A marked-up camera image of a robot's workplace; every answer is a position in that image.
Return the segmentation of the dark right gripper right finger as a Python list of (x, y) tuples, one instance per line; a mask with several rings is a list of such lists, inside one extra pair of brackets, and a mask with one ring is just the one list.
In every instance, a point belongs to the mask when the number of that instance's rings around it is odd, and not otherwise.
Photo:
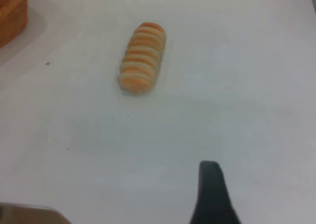
[(232, 206), (223, 171), (217, 162), (200, 162), (197, 202), (190, 223), (241, 224)]

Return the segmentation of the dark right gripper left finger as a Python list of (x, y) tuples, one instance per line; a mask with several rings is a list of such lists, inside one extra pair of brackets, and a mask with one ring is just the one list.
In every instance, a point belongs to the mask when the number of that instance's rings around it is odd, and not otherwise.
[(1, 224), (70, 224), (60, 212), (50, 207), (0, 203)]

